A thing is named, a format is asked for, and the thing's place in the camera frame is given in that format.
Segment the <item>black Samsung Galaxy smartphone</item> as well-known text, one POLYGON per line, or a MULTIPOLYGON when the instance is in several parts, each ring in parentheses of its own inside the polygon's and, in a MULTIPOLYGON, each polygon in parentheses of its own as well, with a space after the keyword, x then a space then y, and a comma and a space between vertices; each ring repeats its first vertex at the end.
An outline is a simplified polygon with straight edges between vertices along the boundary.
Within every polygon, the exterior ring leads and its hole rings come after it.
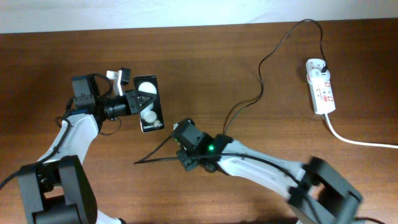
POLYGON ((140 75, 133 78, 136 90, 156 95, 157 99, 139 114, 143 133, 164 129, 164 118, 160 104, 159 87, 155 75, 140 75))

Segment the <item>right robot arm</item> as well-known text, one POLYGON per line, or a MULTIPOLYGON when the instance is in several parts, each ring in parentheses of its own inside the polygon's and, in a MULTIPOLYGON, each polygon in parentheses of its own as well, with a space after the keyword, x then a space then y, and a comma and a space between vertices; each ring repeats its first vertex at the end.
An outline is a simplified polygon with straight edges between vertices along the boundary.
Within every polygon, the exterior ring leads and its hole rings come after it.
POLYGON ((251 180, 279 194, 299 223, 354 223, 362 195, 329 163, 312 157, 308 163, 287 161, 246 147, 224 134, 211 137, 193 120, 174 124, 176 155, 186 171, 200 166, 251 180))

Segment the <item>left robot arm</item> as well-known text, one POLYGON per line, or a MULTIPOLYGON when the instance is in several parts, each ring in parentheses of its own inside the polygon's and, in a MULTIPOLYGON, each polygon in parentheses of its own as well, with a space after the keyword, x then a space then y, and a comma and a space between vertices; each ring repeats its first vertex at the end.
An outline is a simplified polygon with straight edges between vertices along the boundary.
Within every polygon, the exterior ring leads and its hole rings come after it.
POLYGON ((115 97, 101 94, 96 74, 72 78, 75 96, 60 117, 60 131, 48 151, 18 171, 28 223, 124 223, 98 210, 82 163, 107 119, 139 114, 158 96, 128 90, 115 97))

